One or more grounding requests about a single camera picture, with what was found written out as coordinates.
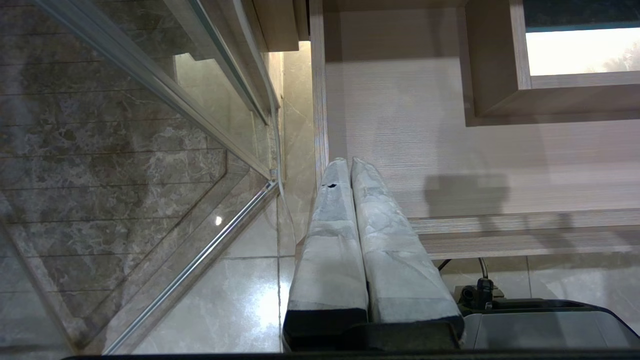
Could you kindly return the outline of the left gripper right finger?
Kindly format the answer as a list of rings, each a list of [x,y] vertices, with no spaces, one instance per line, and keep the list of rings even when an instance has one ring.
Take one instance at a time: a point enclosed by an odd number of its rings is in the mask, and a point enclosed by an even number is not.
[[[350,183],[372,321],[443,321],[461,337],[464,317],[381,173],[354,158]]]

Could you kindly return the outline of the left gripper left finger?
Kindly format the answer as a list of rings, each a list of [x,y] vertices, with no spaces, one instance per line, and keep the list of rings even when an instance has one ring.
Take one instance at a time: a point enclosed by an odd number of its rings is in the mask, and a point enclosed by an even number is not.
[[[368,323],[369,294],[348,162],[325,168],[291,280],[283,346],[339,349],[343,333]]]

